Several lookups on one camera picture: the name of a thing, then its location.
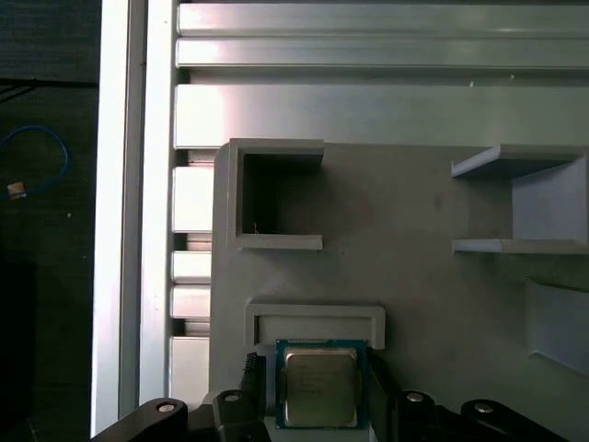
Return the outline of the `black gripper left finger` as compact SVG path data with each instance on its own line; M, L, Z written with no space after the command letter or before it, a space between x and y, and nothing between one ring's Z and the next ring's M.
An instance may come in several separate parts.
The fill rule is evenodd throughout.
M93 441L269 441L263 422L266 358L246 356L239 388L215 394L190 410L181 400L148 401L93 436Z

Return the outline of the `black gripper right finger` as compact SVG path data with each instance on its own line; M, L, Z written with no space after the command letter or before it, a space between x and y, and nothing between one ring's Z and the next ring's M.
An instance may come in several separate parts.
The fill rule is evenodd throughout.
M366 406L376 441L558 441L560 436L497 402L465 402L458 413L417 390L403 390L387 363L367 356Z

